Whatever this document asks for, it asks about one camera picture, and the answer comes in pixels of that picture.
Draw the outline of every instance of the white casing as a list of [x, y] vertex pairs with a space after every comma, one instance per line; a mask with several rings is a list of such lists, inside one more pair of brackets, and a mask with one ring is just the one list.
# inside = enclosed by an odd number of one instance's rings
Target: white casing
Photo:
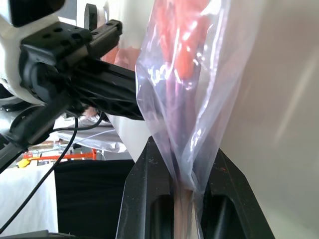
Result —
[[0, 16], [0, 83], [13, 95], [32, 104], [42, 104], [21, 87], [18, 70], [20, 42], [25, 37], [55, 23], [58, 17], [50, 15], [38, 21], [15, 28]]

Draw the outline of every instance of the robotic arm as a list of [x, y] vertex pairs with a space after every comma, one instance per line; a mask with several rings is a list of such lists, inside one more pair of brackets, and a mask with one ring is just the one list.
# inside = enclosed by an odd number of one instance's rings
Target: robotic arm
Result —
[[121, 22], [110, 20], [91, 32], [53, 15], [45, 17], [64, 1], [41, 0], [46, 9], [37, 10], [41, 15], [26, 8], [19, 16], [13, 2], [6, 1], [7, 8], [0, 11], [0, 117], [5, 122], [0, 130], [0, 172], [28, 147], [46, 140], [63, 112], [79, 116], [89, 105], [143, 119], [135, 99], [134, 72], [100, 61], [118, 44]]

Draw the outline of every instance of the plastic bag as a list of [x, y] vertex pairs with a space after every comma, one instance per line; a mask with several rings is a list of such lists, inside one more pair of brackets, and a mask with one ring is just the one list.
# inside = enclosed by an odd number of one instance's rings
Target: plastic bag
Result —
[[[139, 1], [144, 1], [144, 3], [147, 2], [147, 4], [150, 4], [150, 0]], [[134, 22], [136, 20], [135, 18], [131, 18], [130, 24], [128, 24], [129, 18], [127, 18], [128, 15], [126, 14], [126, 11], [132, 12], [132, 9], [130, 9], [130, 5], [127, 4], [121, 4], [121, 7], [123, 7], [125, 11], [121, 11], [121, 14], [119, 14], [118, 18], [114, 18], [123, 22], [124, 34], [121, 36], [119, 45], [113, 48], [105, 56], [103, 56], [102, 60], [135, 71], [136, 60], [140, 53], [140, 48], [142, 45], [143, 37], [145, 36], [148, 19], [150, 18], [153, 5], [148, 6], [148, 8], [146, 9], [143, 9], [143, 11], [149, 12], [149, 14], [148, 16], [145, 16], [146, 19], [143, 21], [142, 24], [139, 22]], [[119, 137], [125, 144], [125, 147], [130, 153], [132, 159], [136, 162], [140, 157], [142, 151], [144, 150], [145, 144], [151, 135], [147, 128], [147, 125], [144, 121], [140, 120], [132, 120], [125, 117], [112, 115], [107, 116], [116, 129], [117, 133], [119, 134]]]
[[203, 193], [262, 10], [253, 0], [156, 0], [137, 101], [174, 181], [174, 238], [202, 238]]
[[[79, 127], [93, 125], [98, 120], [98, 116], [82, 116], [79, 118]], [[62, 127], [74, 127], [74, 118], [64, 119], [63, 117], [59, 117], [55, 121], [54, 128]], [[69, 141], [72, 137], [72, 134], [72, 131], [59, 131], [58, 137], [60, 139]], [[95, 148], [112, 153], [127, 152], [125, 145], [122, 143], [112, 124], [107, 121], [102, 121], [96, 128], [78, 131], [75, 137], [75, 142], [78, 142], [79, 145], [85, 147]]]

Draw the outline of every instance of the white wall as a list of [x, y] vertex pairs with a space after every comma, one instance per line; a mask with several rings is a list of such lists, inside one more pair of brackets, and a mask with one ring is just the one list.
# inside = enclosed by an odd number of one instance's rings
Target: white wall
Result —
[[268, 1], [221, 148], [277, 239], [319, 238], [319, 1]]

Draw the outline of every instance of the screw hole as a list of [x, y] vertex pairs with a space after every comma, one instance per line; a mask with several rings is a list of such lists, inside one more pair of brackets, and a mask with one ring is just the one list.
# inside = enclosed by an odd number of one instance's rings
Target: screw hole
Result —
[[54, 29], [53, 31], [54, 32], [61, 32], [61, 31], [63, 31], [63, 29], [61, 27], [58, 27], [58, 28]]
[[51, 34], [49, 34], [49, 33], [48, 33], [48, 34], [43, 35], [43, 38], [44, 38], [44, 39], [47, 39], [47, 38], [50, 38], [50, 37], [51, 37]]
[[70, 42], [68, 40], [63, 40], [63, 41], [61, 41], [61, 45], [68, 46], [68, 45], [70, 45]]
[[72, 38], [73, 38], [74, 40], [79, 40], [79, 39], [81, 39], [81, 36], [80, 36], [80, 34], [78, 34], [78, 33], [73, 33], [71, 36], [72, 36]]

